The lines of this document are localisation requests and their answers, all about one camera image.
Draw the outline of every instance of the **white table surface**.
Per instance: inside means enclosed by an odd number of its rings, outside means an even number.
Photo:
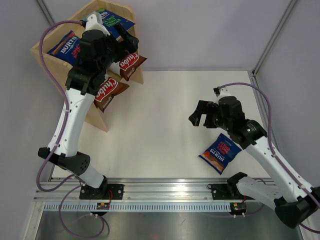
[[[245,150],[220,175],[198,157],[221,129],[194,127],[188,117],[199,100],[214,101],[213,88],[227,83],[250,83],[246,71],[147,71],[144,84],[130,87],[112,100],[103,114],[103,132],[84,123],[78,151],[107,178],[228,178],[238,172],[269,178]],[[254,92],[247,86],[228,88],[242,103],[248,119],[262,125]],[[69,173],[55,167],[52,177]]]

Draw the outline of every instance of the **white wall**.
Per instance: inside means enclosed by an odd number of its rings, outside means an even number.
[[[115,0],[136,15],[145,70],[252,70],[290,0]],[[45,0],[56,21],[88,0]]]
[[[258,84],[270,98],[273,130],[287,161],[320,186],[320,1],[299,1]],[[320,230],[320,213],[317,228]]]
[[[17,240],[63,100],[29,52],[48,27],[35,1],[3,1],[0,23],[0,238]]]

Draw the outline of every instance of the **gray floor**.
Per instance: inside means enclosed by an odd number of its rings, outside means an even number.
[[[249,211],[259,208],[249,203]],[[99,232],[101,223],[85,217],[85,212],[63,212],[63,220],[71,231],[89,236]],[[302,240],[300,230],[281,223],[275,213],[265,207],[262,212],[245,218],[220,218],[228,213],[197,212],[108,212],[104,218],[110,226],[95,239],[108,240]],[[42,215],[37,240],[76,240],[59,222],[58,212]]]

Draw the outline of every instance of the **brown snack bag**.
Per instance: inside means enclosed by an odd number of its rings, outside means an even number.
[[[128,87],[128,84],[116,81],[106,74],[105,81],[100,85],[93,103],[98,109],[104,112],[111,100],[124,92]]]
[[[112,63],[110,71],[129,81],[131,75],[145,60],[147,60],[146,57],[140,56],[138,53],[132,53],[121,61]]]

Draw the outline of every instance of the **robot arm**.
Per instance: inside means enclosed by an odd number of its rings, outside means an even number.
[[[95,197],[103,196],[107,179],[90,163],[90,156],[78,152],[80,132],[87,112],[93,103],[100,85],[105,81],[106,71],[114,62],[118,62],[138,49],[139,40],[131,36],[120,24],[114,28],[123,41],[118,42],[102,25],[99,13],[87,17],[85,32],[79,40],[80,52],[75,65],[68,72],[66,80],[66,103],[54,135],[47,147],[41,147],[38,156],[46,159],[56,146],[58,135],[64,128],[61,140],[49,161],[60,168],[79,176],[89,187],[93,188]],[[68,117],[64,126],[65,113]]]
[[[262,126],[245,118],[240,101],[226,88],[215,88],[216,100],[199,101],[196,110],[189,117],[194,126],[198,126],[201,115],[206,115],[204,126],[207,128],[222,128],[230,138],[253,156],[266,170],[278,186],[279,191],[255,181],[246,174],[239,172],[228,179],[228,188],[234,195],[243,195],[254,198],[275,210],[280,220],[291,228],[314,213],[318,208],[307,193],[285,171],[275,159],[270,150],[267,132]],[[276,156],[290,170],[294,177],[299,179],[305,189],[318,201],[319,188],[303,179],[272,145]]]

